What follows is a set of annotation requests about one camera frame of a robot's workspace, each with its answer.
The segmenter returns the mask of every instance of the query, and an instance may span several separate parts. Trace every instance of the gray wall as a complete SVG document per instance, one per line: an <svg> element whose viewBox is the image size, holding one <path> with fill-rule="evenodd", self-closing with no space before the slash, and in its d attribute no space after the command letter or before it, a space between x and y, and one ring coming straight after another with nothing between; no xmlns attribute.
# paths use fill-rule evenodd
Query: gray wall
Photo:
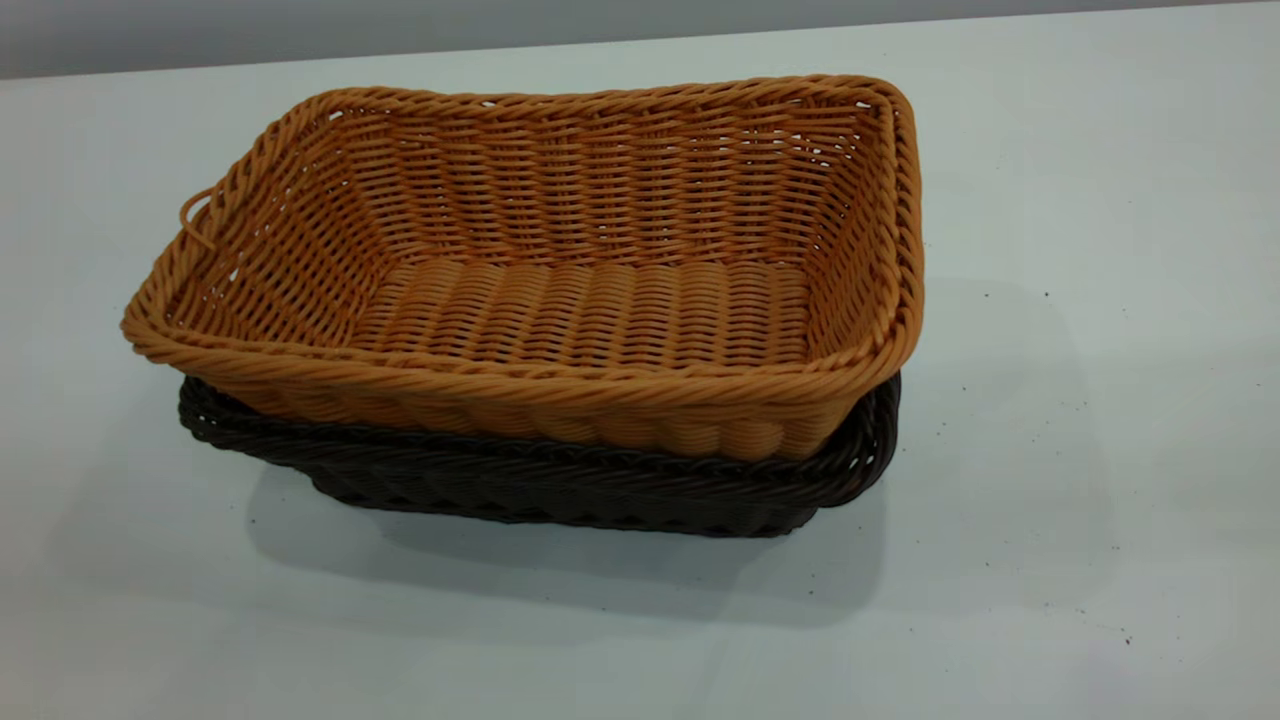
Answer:
<svg viewBox="0 0 1280 720"><path fill-rule="evenodd" d="M1201 3L0 0L0 77L1192 4Z"/></svg>

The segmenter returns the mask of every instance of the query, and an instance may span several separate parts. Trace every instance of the table surface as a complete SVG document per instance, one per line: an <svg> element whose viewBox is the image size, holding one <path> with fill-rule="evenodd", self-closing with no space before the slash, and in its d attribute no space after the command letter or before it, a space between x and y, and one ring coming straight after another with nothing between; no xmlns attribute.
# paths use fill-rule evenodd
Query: table surface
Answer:
<svg viewBox="0 0 1280 720"><path fill-rule="evenodd" d="M0 83L0 715L1274 717L1277 35L1248 4ZM314 92L810 72L915 105L928 313L892 466L791 537L348 509L191 439L116 329L182 201Z"/></svg>

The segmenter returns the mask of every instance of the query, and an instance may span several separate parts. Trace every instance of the rectangular basket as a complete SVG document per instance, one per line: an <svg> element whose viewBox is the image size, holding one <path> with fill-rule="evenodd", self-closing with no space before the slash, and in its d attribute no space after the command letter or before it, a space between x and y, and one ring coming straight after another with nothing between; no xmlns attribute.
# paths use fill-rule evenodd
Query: rectangular basket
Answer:
<svg viewBox="0 0 1280 720"><path fill-rule="evenodd" d="M280 418L803 459L920 332L911 109L863 77L326 92L182 215L124 334Z"/></svg>
<svg viewBox="0 0 1280 720"><path fill-rule="evenodd" d="M809 460L687 459L554 441L268 418L187 378L178 413L200 441L311 477L348 505L503 523L771 537L844 505L884 471L900 379L865 395Z"/></svg>

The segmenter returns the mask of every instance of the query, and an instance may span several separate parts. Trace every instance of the tan wicker basket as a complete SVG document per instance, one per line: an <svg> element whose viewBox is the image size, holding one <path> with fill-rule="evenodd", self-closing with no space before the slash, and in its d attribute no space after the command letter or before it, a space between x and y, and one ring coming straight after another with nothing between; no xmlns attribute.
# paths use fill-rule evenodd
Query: tan wicker basket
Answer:
<svg viewBox="0 0 1280 720"><path fill-rule="evenodd" d="M338 90L183 225L125 337L288 419L801 459L920 332L911 109L863 77Z"/></svg>

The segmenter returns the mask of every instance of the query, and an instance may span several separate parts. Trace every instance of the basket rim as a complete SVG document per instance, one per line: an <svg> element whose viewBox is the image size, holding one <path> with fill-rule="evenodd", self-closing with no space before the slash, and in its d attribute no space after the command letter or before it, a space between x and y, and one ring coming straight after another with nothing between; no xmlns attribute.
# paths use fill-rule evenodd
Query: basket rim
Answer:
<svg viewBox="0 0 1280 720"><path fill-rule="evenodd" d="M777 94L780 88L801 87L813 92L850 90L878 95L891 108L883 123L887 145L893 149L888 165L896 182L888 183L896 197L882 199L895 210L893 251L897 259L897 305L887 325L856 347L806 363L732 366L699 364L681 369L664 368L568 368L554 364L506 364L463 361L447 356L404 352L388 354L356 348L326 348L298 343L234 340L236 348L219 347L221 336L192 332L166 322L165 310L191 273L215 252L207 236L232 217L253 187L252 167L270 163L291 137L289 128L349 108L412 109L416 102L451 102L449 110L467 115L502 115L507 104L532 102L539 117L552 117L547 108L567 106L566 117L581 117L582 109L596 100L634 100L637 109L667 105L696 105L696 97L732 91L744 101ZM607 90L590 94L438 94L389 87L339 88L312 96L273 123L227 176L210 191L210 202L196 211L155 261L151 275L125 309L120 323L134 350L156 363L177 365L193 375L242 375L253 380L312 386L323 382L334 388L380 389L422 393L435 397L540 402L554 397L557 404L600 407L627 404L632 407L669 407L705 404L804 404L856 396L887 380L914 351L923 315L923 242L920 240L920 182L915 155L915 126L909 101L891 83L864 76L753 78L722 83L686 83L640 90ZM163 286L155 278L175 278Z"/></svg>

